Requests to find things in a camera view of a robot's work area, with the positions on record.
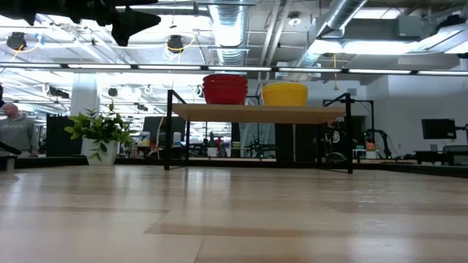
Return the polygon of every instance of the black metal table frame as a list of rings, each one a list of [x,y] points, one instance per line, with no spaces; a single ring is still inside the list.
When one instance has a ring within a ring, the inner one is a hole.
[[[172,117],[173,117],[173,97],[177,98],[181,103],[186,104],[186,102],[174,91],[167,91],[167,120],[166,120],[166,142],[165,142],[165,155],[164,155],[164,169],[169,170],[171,165],[171,150],[172,150]],[[352,134],[352,118],[351,118],[351,104],[355,100],[351,99],[351,94],[345,93],[341,96],[338,96],[333,100],[324,100],[323,107],[328,107],[334,102],[345,103],[345,121],[346,121],[346,130],[348,134]],[[346,169],[347,173],[352,174],[352,137],[347,137],[347,163]],[[320,147],[317,147],[317,156],[321,153]],[[189,157],[190,157],[190,121],[186,120],[186,133],[185,133],[185,166],[189,166]],[[317,167],[321,167],[322,159],[317,158]]]

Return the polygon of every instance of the person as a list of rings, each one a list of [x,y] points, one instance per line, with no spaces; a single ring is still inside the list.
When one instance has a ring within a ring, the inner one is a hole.
[[[22,151],[20,156],[37,156],[39,140],[33,120],[21,116],[14,104],[4,105],[3,110],[7,118],[0,120],[0,142]],[[9,154],[0,148],[0,155]]]

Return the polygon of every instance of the screen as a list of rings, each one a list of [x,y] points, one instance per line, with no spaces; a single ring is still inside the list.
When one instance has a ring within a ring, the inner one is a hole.
[[[145,122],[143,124],[143,131],[150,132],[150,142],[157,141],[157,132],[159,123],[161,122],[161,117],[145,117]],[[159,131],[159,143],[165,141],[166,138],[166,118],[162,121],[161,131]],[[186,121],[182,117],[173,117],[172,133],[180,132],[181,141],[185,142],[185,126]]]
[[[456,127],[453,119],[427,119],[423,122],[425,140],[456,139]]]

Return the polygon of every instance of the white column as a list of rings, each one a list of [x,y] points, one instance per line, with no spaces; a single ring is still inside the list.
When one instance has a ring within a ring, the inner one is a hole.
[[[100,102],[101,88],[97,85],[97,74],[75,73],[70,115],[86,114],[85,109],[99,110]]]

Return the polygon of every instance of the light wood floor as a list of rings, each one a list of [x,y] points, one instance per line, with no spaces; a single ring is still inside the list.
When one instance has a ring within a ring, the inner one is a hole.
[[[468,262],[468,180],[139,166],[3,172],[0,262]]]

